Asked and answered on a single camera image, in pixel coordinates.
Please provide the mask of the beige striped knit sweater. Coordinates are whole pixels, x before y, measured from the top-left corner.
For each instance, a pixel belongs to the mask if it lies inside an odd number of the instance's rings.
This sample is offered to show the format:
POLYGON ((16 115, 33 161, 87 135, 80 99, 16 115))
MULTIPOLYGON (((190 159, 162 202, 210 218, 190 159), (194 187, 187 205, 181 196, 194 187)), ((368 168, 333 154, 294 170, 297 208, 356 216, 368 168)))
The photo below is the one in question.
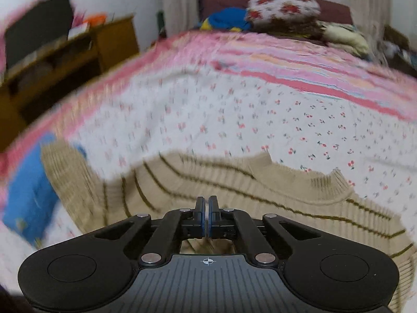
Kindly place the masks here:
POLYGON ((220 206, 244 210, 255 218, 276 213, 383 251, 399 268, 399 285, 389 303, 394 312, 401 312, 411 290, 416 245, 399 216, 360 198, 339 170, 302 172, 274 163, 267 153, 213 158, 173 151, 101 179, 81 152, 64 141, 44 145, 41 161, 81 232, 137 213, 160 218, 191 206, 199 196, 216 196, 220 206))

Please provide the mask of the blue knit garment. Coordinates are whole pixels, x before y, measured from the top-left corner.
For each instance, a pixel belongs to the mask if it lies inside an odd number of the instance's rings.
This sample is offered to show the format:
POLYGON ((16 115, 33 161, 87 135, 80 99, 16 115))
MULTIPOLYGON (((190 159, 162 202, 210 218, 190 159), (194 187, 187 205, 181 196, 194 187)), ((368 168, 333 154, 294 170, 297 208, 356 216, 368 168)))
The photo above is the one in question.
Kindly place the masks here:
POLYGON ((41 161, 42 147, 55 139, 54 134, 43 135, 23 158, 9 182, 7 204, 2 216, 2 222, 8 229, 37 249, 42 247, 45 231, 59 201, 41 161))

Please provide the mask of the cherry print bed sheet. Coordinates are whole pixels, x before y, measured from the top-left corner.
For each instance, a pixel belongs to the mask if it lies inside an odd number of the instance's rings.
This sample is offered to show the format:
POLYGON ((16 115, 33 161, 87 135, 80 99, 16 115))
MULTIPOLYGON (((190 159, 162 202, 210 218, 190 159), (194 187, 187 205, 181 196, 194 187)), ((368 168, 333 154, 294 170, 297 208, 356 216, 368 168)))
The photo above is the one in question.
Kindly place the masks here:
MULTIPOLYGON (((173 151, 267 153, 302 172, 339 170, 360 198, 398 215, 416 245, 416 80, 339 50, 253 33, 159 43, 76 91, 1 156, 2 210, 17 168, 47 133, 101 179, 173 151)), ((59 199, 42 246, 81 233, 59 199)), ((1 277, 35 249, 2 226, 1 277)))

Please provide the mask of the wooden desk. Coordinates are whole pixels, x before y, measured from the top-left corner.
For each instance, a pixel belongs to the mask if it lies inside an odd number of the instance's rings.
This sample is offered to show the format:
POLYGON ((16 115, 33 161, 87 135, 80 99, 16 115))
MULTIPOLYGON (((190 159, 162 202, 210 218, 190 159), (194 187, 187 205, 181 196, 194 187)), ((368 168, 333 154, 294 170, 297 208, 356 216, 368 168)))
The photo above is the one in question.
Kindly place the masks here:
POLYGON ((131 14, 58 40, 7 71, 1 82, 1 151, 55 103, 138 53, 131 14))

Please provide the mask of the blue yellow cloth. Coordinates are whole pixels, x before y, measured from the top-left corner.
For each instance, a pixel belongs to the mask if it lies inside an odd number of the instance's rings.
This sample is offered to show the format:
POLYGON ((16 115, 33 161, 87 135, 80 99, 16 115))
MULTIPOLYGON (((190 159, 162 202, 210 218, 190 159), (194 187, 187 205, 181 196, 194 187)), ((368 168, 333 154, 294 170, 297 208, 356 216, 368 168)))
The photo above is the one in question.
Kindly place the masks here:
POLYGON ((199 29, 201 31, 251 31, 252 24, 245 19, 245 16, 245 9, 235 7, 226 8, 207 17, 199 29))

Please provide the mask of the orange object on desk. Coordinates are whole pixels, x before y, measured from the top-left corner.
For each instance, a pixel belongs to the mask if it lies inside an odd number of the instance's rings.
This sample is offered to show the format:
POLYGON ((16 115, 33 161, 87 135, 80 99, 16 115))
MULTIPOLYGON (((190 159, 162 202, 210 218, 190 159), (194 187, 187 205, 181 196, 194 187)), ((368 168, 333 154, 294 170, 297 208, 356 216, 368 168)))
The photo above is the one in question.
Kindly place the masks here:
POLYGON ((106 20, 107 14, 94 14, 83 19, 83 24, 87 24, 90 27, 95 27, 105 24, 106 20))

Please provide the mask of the cream pillow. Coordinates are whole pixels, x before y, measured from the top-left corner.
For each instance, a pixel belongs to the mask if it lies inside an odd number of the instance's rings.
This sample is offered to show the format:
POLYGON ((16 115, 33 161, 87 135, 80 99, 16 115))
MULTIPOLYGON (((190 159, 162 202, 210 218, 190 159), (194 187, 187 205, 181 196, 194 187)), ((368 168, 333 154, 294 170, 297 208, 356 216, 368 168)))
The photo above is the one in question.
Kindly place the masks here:
POLYGON ((318 21, 322 30, 322 41, 328 46, 343 50, 356 57, 366 57, 370 46, 365 37, 350 24, 318 21))

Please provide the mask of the left beige curtain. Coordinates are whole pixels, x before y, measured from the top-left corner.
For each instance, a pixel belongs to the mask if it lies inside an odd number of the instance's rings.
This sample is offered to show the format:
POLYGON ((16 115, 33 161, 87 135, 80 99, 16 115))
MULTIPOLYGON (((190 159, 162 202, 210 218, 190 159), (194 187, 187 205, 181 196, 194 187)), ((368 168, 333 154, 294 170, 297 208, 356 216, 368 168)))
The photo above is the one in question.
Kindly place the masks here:
POLYGON ((198 0, 163 0, 166 35, 192 29, 199 21, 198 0))

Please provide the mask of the beige curtain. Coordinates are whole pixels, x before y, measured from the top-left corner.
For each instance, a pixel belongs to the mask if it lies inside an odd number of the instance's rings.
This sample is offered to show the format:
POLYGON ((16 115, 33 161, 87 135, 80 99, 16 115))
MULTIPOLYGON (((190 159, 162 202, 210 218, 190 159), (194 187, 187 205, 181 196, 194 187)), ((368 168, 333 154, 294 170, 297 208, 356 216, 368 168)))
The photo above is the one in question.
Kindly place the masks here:
POLYGON ((368 41, 381 41, 391 16, 391 0, 349 0, 354 25, 368 41))
POLYGON ((199 21, 198 0, 163 0, 166 35, 192 29, 199 21))

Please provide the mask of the black monitor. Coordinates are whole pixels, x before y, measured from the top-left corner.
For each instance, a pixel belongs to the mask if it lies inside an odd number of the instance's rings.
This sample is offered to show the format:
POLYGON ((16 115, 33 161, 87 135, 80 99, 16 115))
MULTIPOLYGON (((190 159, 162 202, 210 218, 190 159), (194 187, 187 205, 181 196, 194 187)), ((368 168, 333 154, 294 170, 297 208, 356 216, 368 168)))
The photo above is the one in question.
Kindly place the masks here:
POLYGON ((6 68, 65 35, 73 23, 70 0, 38 2, 5 32, 6 68))

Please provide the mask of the maroon sofa back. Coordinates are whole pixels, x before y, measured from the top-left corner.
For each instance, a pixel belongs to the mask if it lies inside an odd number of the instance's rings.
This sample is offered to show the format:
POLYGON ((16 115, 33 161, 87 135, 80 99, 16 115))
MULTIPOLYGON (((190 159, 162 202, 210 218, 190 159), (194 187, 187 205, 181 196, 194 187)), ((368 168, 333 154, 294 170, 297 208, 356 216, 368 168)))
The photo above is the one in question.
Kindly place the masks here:
POLYGON ((349 7, 327 0, 201 0, 204 31, 251 31, 309 26, 315 21, 353 24, 349 7))

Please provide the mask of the dark bedside table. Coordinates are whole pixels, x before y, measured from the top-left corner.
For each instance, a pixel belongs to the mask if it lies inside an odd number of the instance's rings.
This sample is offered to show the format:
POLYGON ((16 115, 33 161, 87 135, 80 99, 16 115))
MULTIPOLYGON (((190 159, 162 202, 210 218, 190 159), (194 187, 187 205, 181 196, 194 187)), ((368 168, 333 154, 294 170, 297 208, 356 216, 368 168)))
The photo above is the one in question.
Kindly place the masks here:
POLYGON ((386 25, 377 46, 389 68, 416 78, 416 50, 411 48, 405 35, 386 25))

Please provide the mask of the right beige curtain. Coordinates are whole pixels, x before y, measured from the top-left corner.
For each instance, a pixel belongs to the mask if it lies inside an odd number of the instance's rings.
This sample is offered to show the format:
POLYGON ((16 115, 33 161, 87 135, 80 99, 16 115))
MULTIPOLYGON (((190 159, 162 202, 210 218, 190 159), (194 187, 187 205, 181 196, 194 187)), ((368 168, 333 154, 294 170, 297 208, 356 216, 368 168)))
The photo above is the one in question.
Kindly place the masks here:
POLYGON ((349 0, 354 25, 368 41, 381 41, 391 16, 391 0, 349 0))

